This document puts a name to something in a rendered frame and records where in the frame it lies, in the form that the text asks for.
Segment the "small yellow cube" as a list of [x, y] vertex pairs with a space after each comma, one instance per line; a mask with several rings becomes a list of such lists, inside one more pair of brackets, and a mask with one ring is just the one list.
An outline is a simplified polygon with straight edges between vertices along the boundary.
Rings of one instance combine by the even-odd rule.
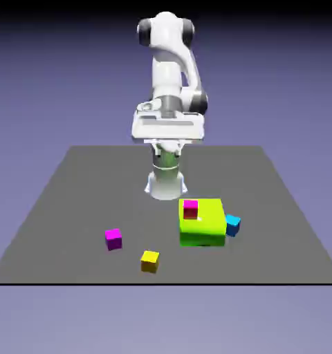
[[156, 273], [159, 264], [159, 252], [145, 250], [140, 258], [140, 267], [143, 272]]

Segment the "large lime green box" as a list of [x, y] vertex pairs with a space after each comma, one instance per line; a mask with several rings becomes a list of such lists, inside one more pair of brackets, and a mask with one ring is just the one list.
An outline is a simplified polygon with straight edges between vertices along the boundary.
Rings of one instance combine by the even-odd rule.
[[182, 247], [223, 247], [227, 222], [220, 198], [199, 198], [197, 218], [184, 219], [184, 202], [178, 200], [179, 239]]

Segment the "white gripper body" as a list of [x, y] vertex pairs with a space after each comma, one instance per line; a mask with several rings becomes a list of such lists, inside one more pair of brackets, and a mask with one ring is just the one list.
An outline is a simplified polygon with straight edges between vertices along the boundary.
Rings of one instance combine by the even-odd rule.
[[160, 111], [135, 111], [131, 127], [137, 140], [202, 140], [205, 118], [199, 113], [176, 111], [175, 118], [163, 118]]

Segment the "small pink red cube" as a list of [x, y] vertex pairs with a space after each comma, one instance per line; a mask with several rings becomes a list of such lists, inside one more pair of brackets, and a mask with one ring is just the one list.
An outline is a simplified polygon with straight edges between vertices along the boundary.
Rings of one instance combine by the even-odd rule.
[[196, 199], [183, 200], [183, 218], [185, 220], [195, 220], [198, 218], [199, 202]]

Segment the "small magenta cube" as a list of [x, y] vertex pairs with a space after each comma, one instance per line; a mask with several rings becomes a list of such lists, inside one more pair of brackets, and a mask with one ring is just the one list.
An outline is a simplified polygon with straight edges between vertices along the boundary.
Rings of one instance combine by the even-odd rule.
[[105, 231], [105, 243], [107, 245], [107, 249], [117, 250], [122, 248], [122, 234], [121, 231], [116, 229], [106, 230]]

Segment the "small blue cube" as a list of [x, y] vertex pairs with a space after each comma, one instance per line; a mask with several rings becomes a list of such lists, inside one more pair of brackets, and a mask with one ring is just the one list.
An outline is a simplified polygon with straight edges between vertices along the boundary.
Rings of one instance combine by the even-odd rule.
[[231, 214], [226, 214], [225, 220], [226, 220], [226, 235], [235, 237], [239, 232], [241, 218], [238, 216], [233, 216]]

